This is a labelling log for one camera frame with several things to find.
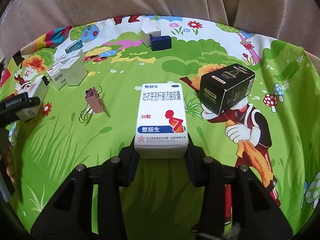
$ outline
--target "blue label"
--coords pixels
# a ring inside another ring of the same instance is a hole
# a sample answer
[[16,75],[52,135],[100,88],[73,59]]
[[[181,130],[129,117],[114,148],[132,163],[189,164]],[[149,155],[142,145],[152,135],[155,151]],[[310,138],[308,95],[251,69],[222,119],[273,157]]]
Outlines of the blue label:
[[160,126],[139,126],[139,133],[174,133],[170,125],[160,125]]

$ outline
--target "screw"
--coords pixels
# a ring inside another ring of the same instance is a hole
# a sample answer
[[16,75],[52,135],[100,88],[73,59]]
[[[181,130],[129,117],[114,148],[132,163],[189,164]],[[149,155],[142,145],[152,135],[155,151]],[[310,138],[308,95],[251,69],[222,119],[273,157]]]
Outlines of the screw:
[[79,164],[78,166],[76,166],[77,171],[83,171],[84,168],[85,166],[83,164]]
[[111,162],[112,163],[118,163],[120,161],[120,158],[119,157],[112,157],[111,158]]
[[204,157],[203,160],[204,160],[205,163],[212,163],[213,162],[213,158],[210,157],[210,156]]
[[249,167],[247,165],[245,165],[245,164],[241,164],[239,168],[240,168],[241,171],[249,170]]

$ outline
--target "blue box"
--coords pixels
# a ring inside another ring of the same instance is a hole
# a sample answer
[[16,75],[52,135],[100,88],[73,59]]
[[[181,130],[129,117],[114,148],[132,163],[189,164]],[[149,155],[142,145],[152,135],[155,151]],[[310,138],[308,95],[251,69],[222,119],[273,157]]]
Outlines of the blue box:
[[172,48],[172,41],[170,36],[159,36],[150,38],[151,50],[158,51]]
[[74,43],[72,43],[69,47],[67,47],[65,49],[65,51],[67,54],[69,54],[70,52],[73,52],[77,49],[81,49],[82,47],[83,47],[82,41],[78,40],[78,41],[75,41]]

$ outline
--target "black box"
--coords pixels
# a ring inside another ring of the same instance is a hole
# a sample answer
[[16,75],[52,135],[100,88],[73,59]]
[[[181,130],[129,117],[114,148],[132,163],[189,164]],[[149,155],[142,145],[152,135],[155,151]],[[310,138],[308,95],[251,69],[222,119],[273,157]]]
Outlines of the black box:
[[216,114],[222,114],[245,98],[251,90],[255,73],[237,63],[201,77],[200,101]]

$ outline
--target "pink binder clip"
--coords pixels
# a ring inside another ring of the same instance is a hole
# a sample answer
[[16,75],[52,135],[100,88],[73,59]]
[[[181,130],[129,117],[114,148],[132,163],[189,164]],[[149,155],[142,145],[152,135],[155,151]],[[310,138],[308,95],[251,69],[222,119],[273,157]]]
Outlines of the pink binder clip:
[[92,87],[85,92],[86,95],[84,99],[87,101],[87,105],[84,110],[80,112],[79,121],[81,123],[84,123],[88,119],[90,110],[96,114],[106,112],[99,96],[101,92],[102,88],[100,86],[98,86],[98,90],[96,90],[95,87]]

